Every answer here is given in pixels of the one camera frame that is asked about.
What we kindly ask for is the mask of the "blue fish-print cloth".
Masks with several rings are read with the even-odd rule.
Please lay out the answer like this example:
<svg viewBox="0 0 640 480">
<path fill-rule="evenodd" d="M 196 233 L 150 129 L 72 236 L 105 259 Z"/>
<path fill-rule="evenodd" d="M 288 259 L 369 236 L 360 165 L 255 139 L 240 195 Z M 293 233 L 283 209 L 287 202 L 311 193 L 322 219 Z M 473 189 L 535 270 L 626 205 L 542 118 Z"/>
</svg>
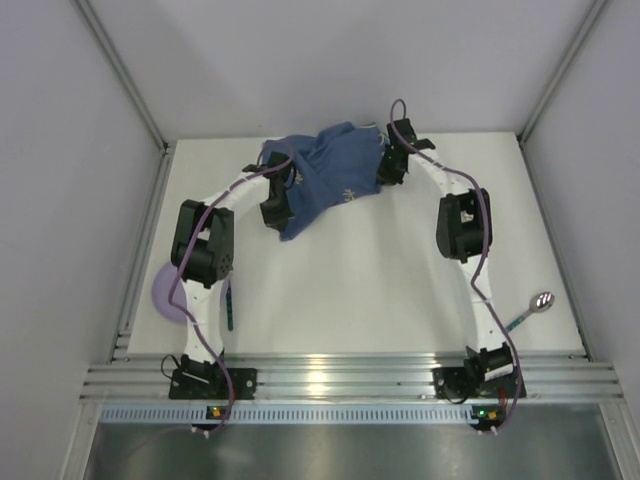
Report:
<svg viewBox="0 0 640 480">
<path fill-rule="evenodd" d="M 315 136 L 289 135 L 263 144 L 272 153 L 294 154 L 295 172 L 286 181 L 292 217 L 279 233 L 291 241 L 324 211 L 381 191 L 376 175 L 386 139 L 375 124 L 343 122 Z"/>
</svg>

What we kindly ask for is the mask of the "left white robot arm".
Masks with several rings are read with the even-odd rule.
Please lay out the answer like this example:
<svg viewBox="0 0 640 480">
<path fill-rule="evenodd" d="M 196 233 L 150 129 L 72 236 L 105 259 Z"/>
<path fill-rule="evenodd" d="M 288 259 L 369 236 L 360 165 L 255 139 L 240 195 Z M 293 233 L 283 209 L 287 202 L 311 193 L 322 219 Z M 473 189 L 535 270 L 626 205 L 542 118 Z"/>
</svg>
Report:
<svg viewBox="0 0 640 480">
<path fill-rule="evenodd" d="M 184 354 L 190 360 L 217 364 L 224 352 L 221 324 L 227 313 L 220 300 L 233 270 L 235 222 L 258 207 L 266 227 L 283 231 L 293 218 L 287 198 L 293 178 L 293 157 L 273 152 L 266 163 L 245 167 L 221 192 L 181 205 L 171 248 L 177 272 L 168 303 L 186 317 Z"/>
</svg>

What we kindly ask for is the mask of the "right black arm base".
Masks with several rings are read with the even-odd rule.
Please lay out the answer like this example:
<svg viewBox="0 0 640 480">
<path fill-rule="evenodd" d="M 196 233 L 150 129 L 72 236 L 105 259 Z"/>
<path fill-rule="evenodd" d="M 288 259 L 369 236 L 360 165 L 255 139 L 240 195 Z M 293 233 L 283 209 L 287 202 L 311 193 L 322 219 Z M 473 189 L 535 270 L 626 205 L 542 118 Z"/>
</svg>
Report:
<svg viewBox="0 0 640 480">
<path fill-rule="evenodd" d="M 506 342 L 496 349 L 466 348 L 461 366 L 433 370 L 438 399 L 461 404 L 469 399 L 524 398 L 526 388 Z"/>
</svg>

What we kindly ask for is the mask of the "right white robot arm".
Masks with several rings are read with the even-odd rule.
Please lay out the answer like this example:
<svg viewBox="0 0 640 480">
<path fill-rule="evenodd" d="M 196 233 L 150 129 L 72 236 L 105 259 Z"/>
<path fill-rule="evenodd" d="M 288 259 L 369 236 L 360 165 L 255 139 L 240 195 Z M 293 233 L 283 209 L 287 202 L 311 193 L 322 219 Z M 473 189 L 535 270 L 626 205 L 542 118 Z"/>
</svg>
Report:
<svg viewBox="0 0 640 480">
<path fill-rule="evenodd" d="M 463 318 L 474 351 L 511 349 L 512 340 L 493 304 L 489 251 L 493 242 L 490 197 L 463 171 L 448 167 L 428 139 L 418 139 L 407 118 L 387 124 L 388 142 L 377 171 L 377 182 L 399 185 L 416 180 L 438 201 L 435 242 L 454 269 Z"/>
</svg>

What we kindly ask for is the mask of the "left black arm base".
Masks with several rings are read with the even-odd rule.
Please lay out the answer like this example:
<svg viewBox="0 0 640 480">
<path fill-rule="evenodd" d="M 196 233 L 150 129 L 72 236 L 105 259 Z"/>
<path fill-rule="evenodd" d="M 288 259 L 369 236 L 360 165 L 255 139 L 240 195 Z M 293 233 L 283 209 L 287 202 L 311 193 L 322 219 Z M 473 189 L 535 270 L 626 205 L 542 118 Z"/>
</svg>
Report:
<svg viewBox="0 0 640 480">
<path fill-rule="evenodd" d="M 172 358 L 176 367 L 171 374 L 168 397 L 171 400 L 253 400 L 257 389 L 255 368 L 228 368 L 225 373 L 216 363 L 199 362 L 183 354 Z"/>
</svg>

